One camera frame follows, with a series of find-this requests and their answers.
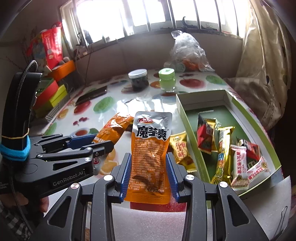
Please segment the beige curtain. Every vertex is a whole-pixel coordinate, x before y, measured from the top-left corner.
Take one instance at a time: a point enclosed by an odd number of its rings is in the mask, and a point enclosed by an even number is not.
[[[253,110],[266,130],[283,116],[291,85],[291,51],[286,27],[260,0],[249,0],[242,58],[226,82]]]

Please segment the silver screw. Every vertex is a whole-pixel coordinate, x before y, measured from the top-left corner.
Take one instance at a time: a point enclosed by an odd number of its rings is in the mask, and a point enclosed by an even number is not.
[[[104,176],[104,180],[105,181],[111,181],[113,179],[113,176],[112,175],[106,175]]]
[[[71,185],[71,188],[72,188],[72,189],[77,189],[77,188],[79,188],[79,184],[78,184],[78,183],[73,183],[73,184]]]
[[[185,177],[188,181],[192,181],[194,179],[194,176],[191,174],[186,175]]]
[[[220,185],[220,187],[222,187],[222,188],[226,188],[226,187],[228,187],[227,182],[220,182],[219,185]]]

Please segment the human hand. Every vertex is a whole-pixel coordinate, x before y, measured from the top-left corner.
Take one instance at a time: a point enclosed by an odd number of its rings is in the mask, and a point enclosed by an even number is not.
[[[17,200],[20,204],[20,206],[27,205],[29,203],[28,199],[25,198],[23,194],[20,192],[16,192]],[[12,206],[16,206],[15,198],[12,193],[9,194],[1,194],[0,195],[0,201],[2,202],[3,206],[6,208],[11,208]],[[43,213],[47,212],[49,207],[49,198],[44,197],[40,199],[40,205],[39,210]]]

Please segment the blue gripper pad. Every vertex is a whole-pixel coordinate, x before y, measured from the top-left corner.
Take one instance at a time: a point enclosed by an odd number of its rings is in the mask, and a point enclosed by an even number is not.
[[[180,198],[180,195],[178,192],[178,182],[177,182],[176,174],[175,174],[173,166],[172,166],[171,159],[168,154],[166,154],[166,156],[165,156],[165,168],[167,171],[172,195],[175,198],[176,202],[178,202],[178,200]]]
[[[129,156],[128,156],[128,160],[127,160],[127,163],[126,163],[126,168],[124,170],[123,178],[122,178],[122,181],[121,181],[121,184],[120,184],[120,196],[119,196],[119,199],[121,200],[121,202],[123,202],[123,200],[126,197],[130,177],[131,177],[131,154],[129,154]]]

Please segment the blue hair tie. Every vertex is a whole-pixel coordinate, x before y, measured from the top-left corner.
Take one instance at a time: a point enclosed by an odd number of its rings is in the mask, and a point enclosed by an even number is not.
[[[12,161],[25,161],[27,159],[27,156],[29,155],[30,149],[31,149],[31,142],[28,135],[27,135],[27,146],[25,147],[24,150],[13,150],[0,144],[1,155],[4,158]]]

